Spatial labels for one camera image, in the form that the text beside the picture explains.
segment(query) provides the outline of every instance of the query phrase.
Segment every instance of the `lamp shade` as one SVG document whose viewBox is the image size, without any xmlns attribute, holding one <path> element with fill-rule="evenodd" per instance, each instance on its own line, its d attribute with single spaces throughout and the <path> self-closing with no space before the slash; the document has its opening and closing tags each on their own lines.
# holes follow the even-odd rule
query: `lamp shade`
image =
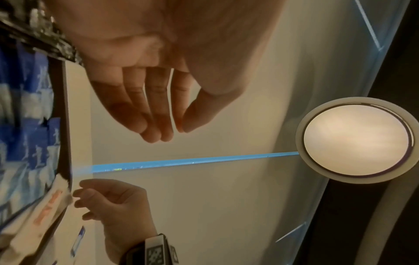
<svg viewBox="0 0 419 265">
<path fill-rule="evenodd" d="M 367 97 L 333 100 L 310 111 L 296 132 L 308 166 L 342 182 L 393 179 L 419 160 L 419 123 L 406 110 Z"/>
</svg>

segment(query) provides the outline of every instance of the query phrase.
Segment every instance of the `lamp rim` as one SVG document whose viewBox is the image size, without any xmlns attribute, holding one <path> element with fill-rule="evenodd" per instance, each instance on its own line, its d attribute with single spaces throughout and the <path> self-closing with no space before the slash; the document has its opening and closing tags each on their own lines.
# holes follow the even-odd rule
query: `lamp rim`
<svg viewBox="0 0 419 265">
<path fill-rule="evenodd" d="M 316 162 L 313 161 L 313 159 L 307 153 L 304 147 L 303 136 L 304 136 L 306 127 L 313 120 L 313 118 L 319 115 L 320 113 L 324 112 L 326 109 L 333 109 L 335 107 L 339 107 L 342 105 L 357 104 L 357 103 L 376 105 L 378 107 L 382 107 L 384 109 L 383 111 L 389 110 L 390 112 L 393 112 L 395 115 L 399 116 L 410 129 L 410 132 L 413 137 L 413 144 L 412 144 L 410 156 L 404 161 L 404 163 L 402 163 L 397 168 L 394 168 L 393 170 L 388 171 L 388 172 L 384 172 L 383 174 L 380 174 L 380 175 L 373 175 L 373 176 L 367 176 L 367 177 L 342 176 L 342 175 L 339 175 L 338 173 L 334 173 L 318 165 Z M 314 171 L 330 179 L 334 179 L 340 182 L 352 183 L 352 184 L 371 184 L 371 183 L 388 181 L 398 176 L 401 176 L 407 171 L 409 171 L 419 161 L 419 146 L 417 143 L 418 139 L 419 139 L 419 123 L 413 117 L 413 115 L 411 115 L 409 112 L 407 112 L 403 108 L 393 103 L 390 103 L 385 100 L 372 98 L 372 97 L 347 97 L 347 98 L 341 98 L 341 99 L 326 102 L 314 108 L 309 113 L 307 113 L 305 117 L 303 117 L 303 119 L 300 121 L 297 127 L 297 131 L 295 133 L 295 144 L 297 147 L 297 151 L 299 152 L 299 155 L 303 159 L 303 161 L 310 168 L 312 168 Z"/>
</svg>

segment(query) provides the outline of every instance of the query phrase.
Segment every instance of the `hand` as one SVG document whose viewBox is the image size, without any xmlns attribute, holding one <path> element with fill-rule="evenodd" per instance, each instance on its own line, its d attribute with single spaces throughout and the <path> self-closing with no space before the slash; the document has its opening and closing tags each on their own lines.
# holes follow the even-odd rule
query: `hand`
<svg viewBox="0 0 419 265">
<path fill-rule="evenodd" d="M 284 1 L 45 2 L 81 52 L 103 106 L 145 141 L 156 142 L 173 138 L 171 69 L 172 116 L 179 132 L 191 132 L 244 92 Z M 188 106 L 194 78 L 202 88 Z"/>
<path fill-rule="evenodd" d="M 157 236 L 151 217 L 147 192 L 143 188 L 112 179 L 80 181 L 76 208 L 87 208 L 83 220 L 101 221 L 109 259 L 118 264 L 130 248 Z"/>
</svg>

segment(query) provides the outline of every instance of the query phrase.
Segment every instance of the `fingernail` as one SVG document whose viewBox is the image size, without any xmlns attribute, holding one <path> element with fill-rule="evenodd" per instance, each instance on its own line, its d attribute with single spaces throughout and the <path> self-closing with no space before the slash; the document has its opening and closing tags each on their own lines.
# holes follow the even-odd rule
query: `fingernail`
<svg viewBox="0 0 419 265">
<path fill-rule="evenodd" d="M 82 194 L 80 194 L 80 199 L 88 200 L 91 197 L 93 197 L 93 195 L 95 195 L 95 191 L 92 190 L 92 189 L 87 189 L 87 190 L 83 191 Z"/>
</svg>

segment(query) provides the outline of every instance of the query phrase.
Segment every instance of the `round lamp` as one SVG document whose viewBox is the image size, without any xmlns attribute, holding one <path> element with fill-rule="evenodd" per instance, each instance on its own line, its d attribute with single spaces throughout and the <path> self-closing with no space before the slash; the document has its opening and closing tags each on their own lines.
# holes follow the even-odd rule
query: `round lamp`
<svg viewBox="0 0 419 265">
<path fill-rule="evenodd" d="M 308 166 L 342 182 L 367 184 L 402 175 L 419 160 L 419 123 L 384 100 L 351 97 L 310 111 L 295 135 Z"/>
</svg>

